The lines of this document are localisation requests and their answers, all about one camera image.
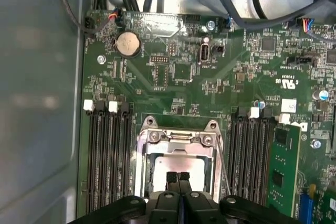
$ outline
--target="blue wire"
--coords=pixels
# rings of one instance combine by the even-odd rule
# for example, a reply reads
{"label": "blue wire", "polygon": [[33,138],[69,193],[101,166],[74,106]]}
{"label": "blue wire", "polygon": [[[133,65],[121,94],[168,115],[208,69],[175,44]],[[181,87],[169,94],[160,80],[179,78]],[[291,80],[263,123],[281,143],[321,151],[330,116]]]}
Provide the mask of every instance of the blue wire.
{"label": "blue wire", "polygon": [[307,31],[310,30],[311,25],[313,24],[313,22],[314,22],[314,19],[312,18],[311,21],[309,21],[309,23],[308,23],[308,25],[307,25]]}

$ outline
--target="motherboard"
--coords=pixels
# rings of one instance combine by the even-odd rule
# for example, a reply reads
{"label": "motherboard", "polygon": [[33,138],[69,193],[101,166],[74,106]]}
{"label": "motherboard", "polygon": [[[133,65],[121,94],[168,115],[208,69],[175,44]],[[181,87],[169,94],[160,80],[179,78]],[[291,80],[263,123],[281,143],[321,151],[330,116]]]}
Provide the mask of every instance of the motherboard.
{"label": "motherboard", "polygon": [[[109,15],[90,11],[86,23]],[[299,25],[119,12],[85,42],[78,217],[165,190],[175,171],[215,201],[231,193],[335,223],[335,79],[334,45]]]}

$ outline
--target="barcode label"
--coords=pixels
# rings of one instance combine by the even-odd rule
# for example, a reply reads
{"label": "barcode label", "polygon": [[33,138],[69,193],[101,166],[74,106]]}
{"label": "barcode label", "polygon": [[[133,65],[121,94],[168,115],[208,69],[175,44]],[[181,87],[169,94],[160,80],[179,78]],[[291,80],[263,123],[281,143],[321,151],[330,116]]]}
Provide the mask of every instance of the barcode label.
{"label": "barcode label", "polygon": [[336,211],[336,200],[330,199],[330,208]]}

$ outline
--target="ram slot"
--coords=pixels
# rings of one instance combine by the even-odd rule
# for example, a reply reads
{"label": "ram slot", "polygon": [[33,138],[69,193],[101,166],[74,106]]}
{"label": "ram slot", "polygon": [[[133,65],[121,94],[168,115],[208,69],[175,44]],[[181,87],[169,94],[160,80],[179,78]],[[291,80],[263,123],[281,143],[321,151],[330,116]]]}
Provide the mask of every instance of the ram slot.
{"label": "ram slot", "polygon": [[238,124],[236,121],[235,117],[232,117],[232,122],[231,122],[231,131],[230,131],[230,141],[229,141],[229,151],[228,151],[228,180],[229,180],[229,185],[230,189],[233,192],[233,171],[234,171],[234,160],[235,160],[235,146],[237,142],[237,131],[238,131]]}
{"label": "ram slot", "polygon": [[240,181],[240,165],[241,165],[241,144],[244,138],[244,129],[246,125],[243,119],[237,120],[237,129],[236,129],[236,137],[235,137],[235,146],[233,149],[234,159],[233,159],[233,174],[232,174],[232,192],[234,195],[238,195],[238,189]]}
{"label": "ram slot", "polygon": [[262,121],[263,131],[264,131],[264,142],[263,142],[263,159],[261,164],[261,178],[260,178],[260,204],[266,204],[267,198],[267,183],[268,183],[268,164],[269,164],[269,153],[271,141],[274,136],[275,124],[272,119],[264,119]]}
{"label": "ram slot", "polygon": [[109,151],[109,126],[110,117],[108,112],[103,112],[101,121],[101,138],[99,144],[99,207],[106,205],[106,188],[108,178],[108,151]]}
{"label": "ram slot", "polygon": [[249,196],[248,199],[253,201],[256,191],[255,178],[256,178],[256,165],[257,165],[257,144],[258,144],[258,126],[255,120],[250,120],[249,132],[249,146],[250,146],[250,172],[248,178]]}
{"label": "ram slot", "polygon": [[254,124],[251,124],[250,121],[247,121],[247,132],[245,138],[245,152],[242,152],[242,155],[245,156],[244,158],[244,194],[242,197],[248,199],[250,195],[250,169],[251,169],[251,157],[252,157],[252,145],[253,145],[253,133],[254,133]]}
{"label": "ram slot", "polygon": [[120,135],[120,114],[114,113],[110,121],[110,190],[109,203],[115,202],[118,198],[118,169],[119,169],[119,135]]}
{"label": "ram slot", "polygon": [[130,148],[131,148],[131,120],[132,113],[128,103],[121,104],[121,127],[120,127],[120,144],[121,144],[121,188],[122,197],[129,194],[129,175],[130,175]]}
{"label": "ram slot", "polygon": [[94,210],[94,184],[96,170],[96,140],[97,140],[98,117],[96,114],[90,115],[90,130],[89,130],[89,171],[88,171],[88,190],[87,190],[87,213]]}
{"label": "ram slot", "polygon": [[246,168],[246,165],[248,163],[248,160],[246,159],[246,152],[248,151],[248,132],[249,132],[249,125],[248,121],[245,118],[243,121],[243,131],[241,133],[240,137],[240,166],[239,166],[239,188],[238,188],[238,196],[244,197],[246,194],[246,178],[248,177],[248,169]]}
{"label": "ram slot", "polygon": [[253,201],[255,203],[260,203],[260,185],[261,185],[261,174],[264,172],[263,170],[263,148],[265,142],[265,128],[264,124],[261,123],[260,119],[256,120],[256,128],[258,129],[256,132],[256,164],[255,164],[255,178],[254,178],[254,197]]}

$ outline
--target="mounting screw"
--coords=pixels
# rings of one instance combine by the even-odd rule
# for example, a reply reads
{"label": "mounting screw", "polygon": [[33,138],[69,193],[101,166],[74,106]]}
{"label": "mounting screw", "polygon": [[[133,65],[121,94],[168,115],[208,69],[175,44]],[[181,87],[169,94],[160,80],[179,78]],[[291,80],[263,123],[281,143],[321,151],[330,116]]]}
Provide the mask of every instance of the mounting screw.
{"label": "mounting screw", "polygon": [[151,132],[151,134],[149,134],[149,139],[153,142],[157,142],[159,140],[159,133],[156,131]]}
{"label": "mounting screw", "polygon": [[230,204],[234,204],[237,202],[234,198],[227,198],[226,201],[229,202]]}
{"label": "mounting screw", "polygon": [[205,136],[204,138],[203,138],[203,144],[204,145],[207,145],[207,146],[209,146],[209,145],[212,145],[212,137],[211,136]]}
{"label": "mounting screw", "polygon": [[104,55],[100,55],[97,57],[97,62],[103,65],[106,62],[106,57]]}
{"label": "mounting screw", "polygon": [[313,139],[310,143],[310,146],[313,148],[313,149],[319,149],[321,147],[321,142],[316,140],[316,139]]}
{"label": "mounting screw", "polygon": [[206,28],[209,30],[209,31],[213,31],[215,30],[216,28],[216,23],[212,20],[209,20],[207,23],[206,23]]}
{"label": "mounting screw", "polygon": [[198,198],[200,196],[200,194],[196,193],[196,192],[193,192],[193,193],[190,194],[190,196],[193,197],[193,198]]}

